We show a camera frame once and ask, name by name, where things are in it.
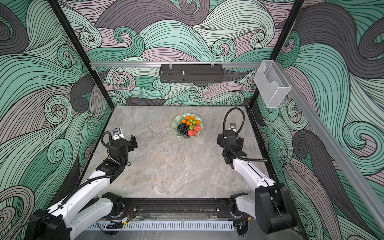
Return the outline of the dark fake grape bunch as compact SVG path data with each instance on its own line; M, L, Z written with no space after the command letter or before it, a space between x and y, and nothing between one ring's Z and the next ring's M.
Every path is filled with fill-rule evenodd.
M186 125L186 123L181 123L177 126L178 133L181 134L182 136L189 136L188 131L189 131L189 126Z

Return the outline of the light green wavy fruit bowl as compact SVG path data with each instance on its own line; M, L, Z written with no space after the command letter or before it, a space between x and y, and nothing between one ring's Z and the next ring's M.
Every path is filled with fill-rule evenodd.
M198 137L203 129L203 119L191 113L184 113L174 118L171 129L177 137L184 139Z

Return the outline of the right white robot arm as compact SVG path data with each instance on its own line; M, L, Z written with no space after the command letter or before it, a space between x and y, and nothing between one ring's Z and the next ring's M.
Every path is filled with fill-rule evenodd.
M226 164L239 173L254 190L253 195L232 195L234 215L244 214L254 218L265 234L294 228L298 225L296 208L285 184L276 183L263 174L253 162L240 159L247 155L242 151L243 138L236 133L226 137L218 135L217 144L223 148Z

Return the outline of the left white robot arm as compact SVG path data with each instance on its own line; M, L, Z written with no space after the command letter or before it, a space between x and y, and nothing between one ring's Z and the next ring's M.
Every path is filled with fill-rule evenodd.
M107 158L91 176L63 200L48 210L35 211L26 223L26 240L73 240L90 225L105 216L120 218L124 213L123 198L106 193L95 203L91 199L111 184L130 165L129 152L138 147L135 136L109 136Z

